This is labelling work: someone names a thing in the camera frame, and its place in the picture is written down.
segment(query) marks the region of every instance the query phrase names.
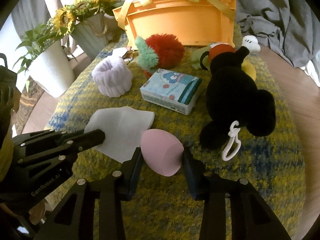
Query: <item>plush toy's white glove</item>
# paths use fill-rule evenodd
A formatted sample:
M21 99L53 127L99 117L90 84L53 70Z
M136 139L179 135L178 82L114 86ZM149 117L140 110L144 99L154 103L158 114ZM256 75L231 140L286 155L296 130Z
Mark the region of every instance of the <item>plush toy's white glove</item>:
M121 57L108 56L96 65L92 77L102 95L114 98L130 90L133 76Z
M242 39L242 46L245 46L251 53L257 53L260 51L260 45L255 36L247 35Z

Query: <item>yellow basket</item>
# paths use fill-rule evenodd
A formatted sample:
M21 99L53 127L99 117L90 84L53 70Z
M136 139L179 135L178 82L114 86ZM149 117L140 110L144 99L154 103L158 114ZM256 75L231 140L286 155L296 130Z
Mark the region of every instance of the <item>yellow basket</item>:
M174 34L185 46L233 44L236 0L126 0L113 13L135 48L139 35Z

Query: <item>white carabiner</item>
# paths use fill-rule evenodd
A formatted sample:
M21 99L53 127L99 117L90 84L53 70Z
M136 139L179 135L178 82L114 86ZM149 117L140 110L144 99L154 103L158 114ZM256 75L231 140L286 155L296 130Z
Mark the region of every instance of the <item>white carabiner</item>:
M240 128L235 128L235 125L239 125L238 121L234 121L231 125L230 125L230 132L228 133L228 135L230 136L229 142L227 144L227 146L223 149L222 154L221 154L221 158L224 161L229 161L231 160L239 151L240 147L241 147L241 141L238 139L238 132L240 131ZM237 147L236 149L230 153L228 156L228 152L231 149L231 146L233 145L233 142L236 141L237 143Z

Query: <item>white cotton pad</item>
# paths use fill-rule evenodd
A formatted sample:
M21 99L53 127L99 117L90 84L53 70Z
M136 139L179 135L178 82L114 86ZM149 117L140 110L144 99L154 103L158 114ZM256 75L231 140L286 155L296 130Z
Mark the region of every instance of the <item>white cotton pad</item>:
M171 133L159 129L145 131L141 153L148 166L163 176L172 176L182 165L182 143Z
M140 146L142 134L151 127L154 117L154 112L129 106L100 109L92 115L84 133L102 130L106 139L95 149L123 163L132 159L136 147Z

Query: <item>yellow strap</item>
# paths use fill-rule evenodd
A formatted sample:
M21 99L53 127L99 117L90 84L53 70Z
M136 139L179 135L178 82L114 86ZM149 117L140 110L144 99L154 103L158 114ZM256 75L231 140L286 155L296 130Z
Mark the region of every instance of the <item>yellow strap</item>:
M150 0L138 0L138 1L139 1L139 3L137 5L135 5L136 7L140 6L140 5L146 6L151 3ZM119 13L118 26L123 30L124 30L124 25L125 25L125 19L127 17L127 13L128 13L129 7L132 2L133 2L133 0L125 0L124 4L122 5L122 8L120 10L120 13Z
M190 2L199 2L199 0L189 0ZM213 6L215 6L219 11L221 11L225 16L227 16L230 20L234 20L236 14L230 7L219 0L207 0Z

